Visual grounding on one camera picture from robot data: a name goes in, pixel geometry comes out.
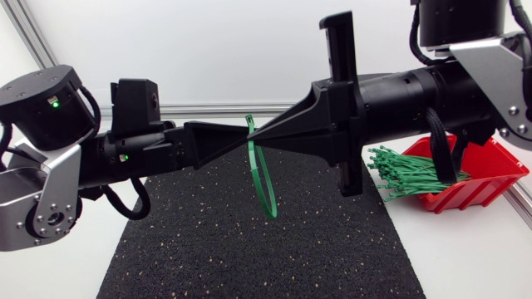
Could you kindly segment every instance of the red plastic tray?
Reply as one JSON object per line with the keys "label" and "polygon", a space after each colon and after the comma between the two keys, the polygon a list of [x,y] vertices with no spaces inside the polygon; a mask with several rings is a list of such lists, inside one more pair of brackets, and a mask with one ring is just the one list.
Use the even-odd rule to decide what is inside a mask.
{"label": "red plastic tray", "polygon": [[[448,138],[449,145],[454,146],[456,136],[450,135]],[[418,140],[403,154],[432,158],[430,138]],[[471,174],[473,179],[453,184],[439,194],[418,195],[427,210],[441,213],[448,208],[463,210],[474,204],[486,207],[529,173],[522,163],[492,138],[484,146],[469,144],[464,151],[462,170]]]}

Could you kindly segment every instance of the green cable tie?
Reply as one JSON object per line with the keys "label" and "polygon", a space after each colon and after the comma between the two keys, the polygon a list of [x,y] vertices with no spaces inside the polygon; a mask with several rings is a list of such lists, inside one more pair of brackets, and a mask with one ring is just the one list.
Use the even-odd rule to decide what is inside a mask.
{"label": "green cable tie", "polygon": [[[252,134],[255,131],[255,123],[253,121],[253,116],[246,115],[246,121],[248,121],[249,133]],[[271,219],[275,219],[277,217],[277,204],[275,202],[275,194],[273,193],[272,180],[269,177],[268,167],[266,166],[266,161],[264,160],[263,150],[260,148],[260,146],[258,145],[255,146],[252,140],[248,141],[248,148],[249,148],[249,164],[251,165],[251,174],[253,175],[255,189],[257,189],[257,195],[259,196],[260,203],[263,205],[264,212]],[[272,208],[268,206],[266,195],[264,195],[263,185],[260,182],[259,167],[257,167],[257,159],[255,158],[255,149],[257,150],[257,155],[259,156],[260,166],[263,169],[264,179],[266,180],[266,185],[268,186],[269,201],[272,205]]]}

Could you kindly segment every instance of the black rubber mat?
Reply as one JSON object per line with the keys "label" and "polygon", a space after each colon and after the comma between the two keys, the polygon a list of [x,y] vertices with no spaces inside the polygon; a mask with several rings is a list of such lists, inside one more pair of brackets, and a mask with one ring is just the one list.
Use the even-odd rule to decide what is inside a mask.
{"label": "black rubber mat", "polygon": [[127,224],[98,297],[424,297],[367,171],[364,195],[343,198],[324,161],[264,155],[275,220],[255,195],[245,147],[148,178],[151,214]]}

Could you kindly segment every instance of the metal bracket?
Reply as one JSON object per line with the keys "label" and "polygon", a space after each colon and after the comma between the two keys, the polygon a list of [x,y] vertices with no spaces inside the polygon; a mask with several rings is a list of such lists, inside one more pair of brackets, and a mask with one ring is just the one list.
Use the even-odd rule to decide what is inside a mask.
{"label": "metal bracket", "polygon": [[488,96],[507,127],[500,135],[513,145],[532,150],[532,124],[523,97],[523,60],[503,45],[505,37],[450,46],[450,51]]}
{"label": "metal bracket", "polygon": [[40,151],[27,139],[17,143],[17,147],[21,145],[29,146],[47,158],[42,162],[42,171],[47,178],[42,193],[35,197],[38,203],[32,226],[36,237],[56,241],[68,234],[76,221],[81,146],[74,144],[58,150]]}

